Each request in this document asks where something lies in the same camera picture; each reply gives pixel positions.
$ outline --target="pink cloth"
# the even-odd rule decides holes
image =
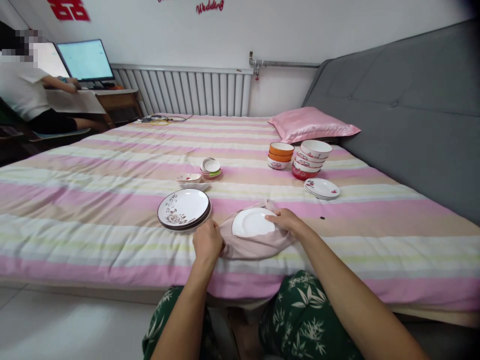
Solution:
[[[253,237],[238,237],[233,235],[232,224],[237,214],[243,210],[252,208],[266,208],[270,211],[277,210],[270,200],[266,200],[238,210],[230,215],[220,226],[220,234],[225,241],[225,248],[220,254],[221,257],[246,260],[267,259],[277,255],[296,241],[289,232],[281,229],[277,225],[275,226],[275,231],[265,235]]]
[[[308,139],[355,135],[360,129],[338,120],[314,107],[302,107],[285,111],[272,117],[269,124],[275,126],[281,142],[293,144]]]

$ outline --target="floor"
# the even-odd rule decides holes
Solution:
[[[160,297],[157,291],[0,282],[0,359],[141,359],[142,337]],[[224,312],[210,313],[223,358],[235,359]],[[475,334],[441,323],[406,326],[432,360],[459,359]]]

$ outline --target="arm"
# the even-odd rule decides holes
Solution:
[[[288,209],[266,216],[300,241],[338,319],[365,359],[428,359],[385,304]]]
[[[207,287],[222,245],[216,222],[208,220],[197,229],[193,236],[196,259],[151,360],[199,358]]]
[[[60,89],[69,94],[77,93],[77,86],[75,85],[73,79],[70,79],[70,78],[67,79],[68,83],[64,83],[63,81],[57,79],[56,77],[48,75],[48,76],[42,77],[41,82],[43,83],[43,86]]]

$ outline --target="white t-shirt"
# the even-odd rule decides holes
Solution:
[[[52,108],[41,81],[48,75],[32,63],[0,61],[0,98],[29,122]]]

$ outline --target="monitor screen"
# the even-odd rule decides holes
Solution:
[[[72,78],[79,81],[114,79],[101,40],[60,43],[56,46]]]
[[[53,42],[32,43],[31,48],[34,51],[33,58],[44,72],[53,77],[70,77]]]

